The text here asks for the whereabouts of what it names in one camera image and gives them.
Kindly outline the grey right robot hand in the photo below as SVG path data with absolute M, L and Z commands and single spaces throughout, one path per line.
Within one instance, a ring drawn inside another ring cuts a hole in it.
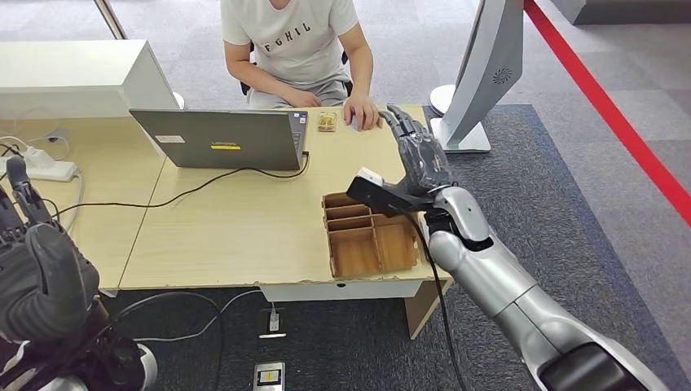
M 427 197 L 452 184 L 446 153 L 425 125 L 393 104 L 387 104 L 379 116 L 390 127 L 403 163 L 405 174 L 395 185 L 400 191 Z

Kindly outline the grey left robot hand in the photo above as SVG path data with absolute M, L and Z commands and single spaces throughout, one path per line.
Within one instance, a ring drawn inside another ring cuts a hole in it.
M 86 321 L 99 273 L 48 212 L 24 159 L 6 162 L 1 194 L 1 334 L 10 341 L 69 336 Z

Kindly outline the person's left hand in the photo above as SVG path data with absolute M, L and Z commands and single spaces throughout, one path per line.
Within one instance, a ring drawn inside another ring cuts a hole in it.
M 378 107 L 366 94 L 351 94 L 343 105 L 343 120 L 358 131 L 381 127 Z

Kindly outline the person's right hand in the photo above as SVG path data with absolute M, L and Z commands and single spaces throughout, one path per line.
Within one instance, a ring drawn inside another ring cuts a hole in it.
M 315 108 L 322 106 L 321 100 L 315 94 L 291 86 L 281 92 L 280 97 L 291 107 L 295 108 Z

